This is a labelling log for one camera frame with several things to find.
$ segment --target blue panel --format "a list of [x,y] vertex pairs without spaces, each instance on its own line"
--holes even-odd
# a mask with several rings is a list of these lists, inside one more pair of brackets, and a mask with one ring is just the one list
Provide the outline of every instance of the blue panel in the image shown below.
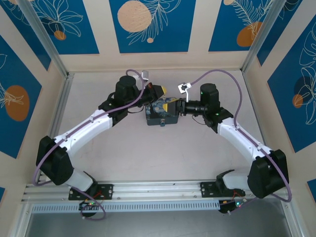
[[2,197],[4,195],[4,191],[5,191],[5,189],[0,187],[0,203],[1,203]]
[[294,151],[316,141],[316,16],[268,80]]
[[308,181],[307,184],[308,184],[308,187],[310,188],[311,193],[313,195],[313,198],[316,202],[316,179]]
[[120,53],[187,52],[195,0],[110,0]]
[[35,0],[31,4],[59,54],[99,53],[82,0]]
[[285,2],[283,9],[279,13],[278,18],[273,24],[271,30],[267,35],[267,38],[263,42],[257,54],[260,65],[263,65],[263,63],[267,59],[272,48],[276,44],[278,38],[280,38],[280,36],[282,35],[282,32],[291,20],[301,2],[302,0],[287,0]]
[[0,152],[17,158],[41,84],[0,36]]
[[223,0],[208,51],[248,50],[272,0]]
[[29,22],[25,19],[18,5],[13,4],[9,0],[0,0],[0,5],[3,7],[8,17],[21,33],[45,69],[48,70],[51,59],[31,28]]

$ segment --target white floor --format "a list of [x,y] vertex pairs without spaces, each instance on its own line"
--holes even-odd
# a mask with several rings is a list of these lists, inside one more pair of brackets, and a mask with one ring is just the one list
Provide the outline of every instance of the white floor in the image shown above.
[[[153,70],[150,81],[164,85],[167,97],[184,97],[178,91],[181,82],[192,82],[204,70]],[[262,137],[240,71],[230,71],[243,91],[239,123],[259,141]],[[62,120],[60,133],[90,116],[115,90],[125,72],[75,74]],[[221,106],[235,113],[238,90],[230,77],[212,73],[191,88],[191,99],[199,99],[203,83],[216,84]],[[247,163],[224,138],[191,116],[180,117],[177,124],[147,126],[145,112],[129,114],[115,127],[86,144],[72,160],[73,166],[99,181],[153,181],[214,179],[228,169]]]

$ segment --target metal grate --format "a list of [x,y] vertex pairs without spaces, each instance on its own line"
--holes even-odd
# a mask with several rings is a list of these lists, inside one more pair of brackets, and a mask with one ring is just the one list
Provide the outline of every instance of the metal grate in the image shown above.
[[[186,210],[219,210],[218,200],[202,201],[149,201],[149,202],[107,202],[102,204],[107,212],[138,212],[138,211],[186,211]],[[32,213],[78,213],[78,203],[66,204],[34,204]],[[85,212],[101,212],[94,207]]]

